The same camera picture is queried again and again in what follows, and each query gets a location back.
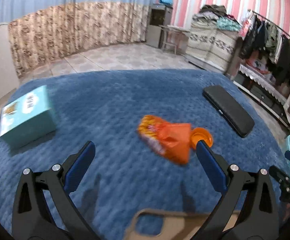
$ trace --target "white lace tablecloth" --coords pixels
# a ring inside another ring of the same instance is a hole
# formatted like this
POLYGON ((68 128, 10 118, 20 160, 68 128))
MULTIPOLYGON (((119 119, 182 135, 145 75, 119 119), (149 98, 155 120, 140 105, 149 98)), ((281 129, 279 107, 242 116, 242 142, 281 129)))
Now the white lace tablecloth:
POLYGON ((264 77, 261 76, 260 73, 258 73, 256 70, 253 70, 249 67, 246 67, 244 65, 240 65, 239 71, 246 76, 248 76, 251 80, 258 83, 260 86, 262 86, 265 90, 267 90, 272 96, 274 96, 282 105, 285 104, 287 99, 280 94, 270 82, 268 82, 264 77))

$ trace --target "metal rod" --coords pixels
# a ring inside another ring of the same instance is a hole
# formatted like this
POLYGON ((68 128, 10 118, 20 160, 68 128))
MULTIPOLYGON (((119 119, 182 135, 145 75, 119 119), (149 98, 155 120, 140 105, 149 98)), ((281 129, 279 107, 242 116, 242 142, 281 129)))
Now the metal rod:
POLYGON ((280 29, 284 34, 286 34, 289 38, 290 38, 290 35, 285 31, 283 30, 282 28, 280 28, 277 24, 275 24, 274 22, 272 22, 271 20, 267 19, 266 17, 262 16, 261 14, 255 12, 255 11, 252 11, 254 14, 257 14, 258 16, 262 17, 263 19, 267 20, 268 22, 271 22, 272 24, 276 25, 276 27, 278 29, 280 29))

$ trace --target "black clamp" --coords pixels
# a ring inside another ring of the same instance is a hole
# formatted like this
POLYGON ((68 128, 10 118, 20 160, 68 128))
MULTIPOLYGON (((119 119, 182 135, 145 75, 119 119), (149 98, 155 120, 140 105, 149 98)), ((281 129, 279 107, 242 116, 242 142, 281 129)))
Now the black clamp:
POLYGON ((16 240, 100 240, 76 209, 69 193, 77 189, 95 157, 95 145, 88 141, 77 154, 48 171, 26 168, 20 178, 12 215, 12 236, 16 240), (43 190, 49 190, 68 231, 56 226, 43 190))
POLYGON ((246 172, 236 164, 229 165, 203 140, 197 143, 196 154, 214 189, 222 196, 192 240, 276 240, 278 208, 268 172, 246 172), (247 196, 235 226, 223 232, 243 190, 247 190, 247 196))

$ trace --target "cardboard piece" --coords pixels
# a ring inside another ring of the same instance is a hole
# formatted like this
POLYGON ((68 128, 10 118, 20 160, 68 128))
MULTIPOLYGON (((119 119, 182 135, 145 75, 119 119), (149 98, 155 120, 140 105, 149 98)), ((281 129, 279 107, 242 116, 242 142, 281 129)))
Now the cardboard piece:
MULTIPOLYGON (((232 228, 239 212, 234 212, 224 231, 232 228)), ((133 217, 131 225, 126 229, 124 240, 190 240, 208 218, 209 214, 187 214, 156 209, 143 209, 133 217), (163 226, 157 236, 141 235, 136 230, 138 218, 142 215, 163 217, 163 226)))

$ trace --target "tiled floor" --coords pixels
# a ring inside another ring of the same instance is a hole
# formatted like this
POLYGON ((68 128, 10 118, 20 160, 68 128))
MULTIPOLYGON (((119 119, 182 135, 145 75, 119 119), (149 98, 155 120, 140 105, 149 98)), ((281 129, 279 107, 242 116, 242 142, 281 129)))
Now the tiled floor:
MULTIPOLYGON (((21 84, 32 79, 60 76, 71 73, 103 70, 126 69, 160 69, 160 68, 190 68, 197 69, 184 61, 183 56, 175 56, 160 49, 154 49, 143 43, 119 44, 86 52, 74 54, 53 64, 36 68, 21 78, 21 84)), ((0 112, 6 104, 8 96, 0 100, 0 112)), ((261 106, 250 99, 260 117, 265 121, 280 146, 284 142, 286 132, 278 121, 267 113, 261 106)))
POLYGON ((21 83, 29 80, 59 76, 71 73, 102 70, 196 68, 184 61, 182 56, 162 53, 143 43, 119 44, 91 49, 58 60, 53 64, 36 68, 21 78, 21 83))

